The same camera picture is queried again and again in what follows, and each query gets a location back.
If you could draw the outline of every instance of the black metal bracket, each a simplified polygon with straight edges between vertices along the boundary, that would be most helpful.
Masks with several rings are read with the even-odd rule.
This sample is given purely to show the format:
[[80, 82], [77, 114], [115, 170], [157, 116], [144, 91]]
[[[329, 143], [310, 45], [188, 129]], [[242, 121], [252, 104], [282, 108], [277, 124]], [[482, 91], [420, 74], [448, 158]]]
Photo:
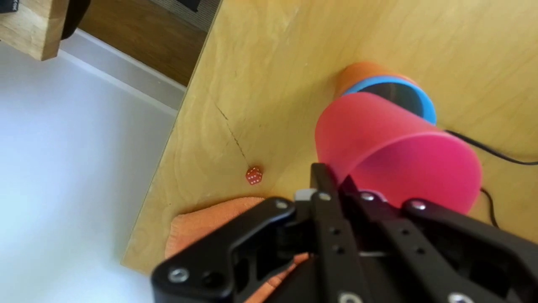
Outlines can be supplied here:
[[16, 12], [16, 10], [18, 10], [18, 0], [0, 0], [0, 13]]
[[156, 303], [243, 301], [307, 252], [268, 303], [536, 303], [538, 247], [413, 198], [393, 209], [314, 163], [305, 195], [267, 198], [159, 264]]

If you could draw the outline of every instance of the orange object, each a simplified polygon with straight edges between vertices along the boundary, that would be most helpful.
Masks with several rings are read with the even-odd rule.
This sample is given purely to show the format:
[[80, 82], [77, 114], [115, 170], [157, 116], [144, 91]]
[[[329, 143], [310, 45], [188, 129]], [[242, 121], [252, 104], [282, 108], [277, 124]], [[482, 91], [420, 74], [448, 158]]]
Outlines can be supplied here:
[[[179, 214], [171, 219], [169, 234], [166, 241], [164, 257], [171, 257], [173, 254], [186, 249], [198, 239], [208, 235], [211, 230], [221, 227], [233, 217], [242, 212], [252, 209], [263, 198], [260, 197], [242, 197], [226, 200], [196, 212]], [[282, 279], [307, 256], [295, 256], [294, 262], [287, 267], [287, 271], [272, 276], [265, 284], [262, 284], [247, 303], [262, 303], [268, 298], [268, 294], [282, 283]]]
[[361, 82], [361, 81], [364, 81], [368, 77], [378, 77], [378, 76], [393, 76], [393, 77], [405, 79], [408, 82], [415, 82], [415, 81], [411, 81], [410, 77], [406, 77], [403, 74], [393, 72], [393, 71], [389, 71], [389, 69], [386, 69], [383, 65], [378, 65], [374, 62], [363, 60], [363, 62], [356, 62], [356, 64], [351, 64], [351, 65], [344, 67], [337, 74], [334, 96], [339, 97], [352, 84]]

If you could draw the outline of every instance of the small red object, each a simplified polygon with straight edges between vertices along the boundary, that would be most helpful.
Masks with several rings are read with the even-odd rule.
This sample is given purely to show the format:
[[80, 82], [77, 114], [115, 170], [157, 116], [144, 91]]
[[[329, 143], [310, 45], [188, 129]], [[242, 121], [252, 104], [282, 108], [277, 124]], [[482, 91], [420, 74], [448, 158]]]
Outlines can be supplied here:
[[263, 178], [263, 170], [260, 166], [248, 166], [245, 178], [250, 185], [257, 185], [262, 182]]

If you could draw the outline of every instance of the pink cup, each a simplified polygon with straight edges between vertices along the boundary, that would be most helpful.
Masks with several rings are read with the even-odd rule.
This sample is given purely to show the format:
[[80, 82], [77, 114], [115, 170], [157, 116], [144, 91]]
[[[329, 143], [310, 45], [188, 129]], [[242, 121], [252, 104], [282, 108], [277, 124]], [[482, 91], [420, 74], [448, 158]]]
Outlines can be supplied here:
[[463, 141], [368, 92], [341, 96], [322, 111], [315, 148], [337, 183], [351, 177], [395, 207], [425, 198], [465, 214], [480, 188], [479, 161]]

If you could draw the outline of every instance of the orange cloth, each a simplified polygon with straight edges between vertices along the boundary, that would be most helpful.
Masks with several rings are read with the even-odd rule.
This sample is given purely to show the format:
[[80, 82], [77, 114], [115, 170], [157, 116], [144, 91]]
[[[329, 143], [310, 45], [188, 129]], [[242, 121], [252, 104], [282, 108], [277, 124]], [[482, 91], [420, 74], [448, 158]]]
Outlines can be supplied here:
[[[194, 241], [208, 235], [211, 230], [221, 227], [233, 217], [257, 205], [263, 198], [260, 197], [242, 197], [226, 200], [208, 209], [201, 209], [189, 214], [179, 214], [171, 220], [168, 242], [166, 242], [166, 257], [183, 251]], [[304, 261], [307, 256], [295, 256], [294, 264], [290, 264], [284, 273], [272, 276], [265, 284], [262, 284], [247, 303], [262, 303], [265, 298], [282, 283], [282, 279]]]

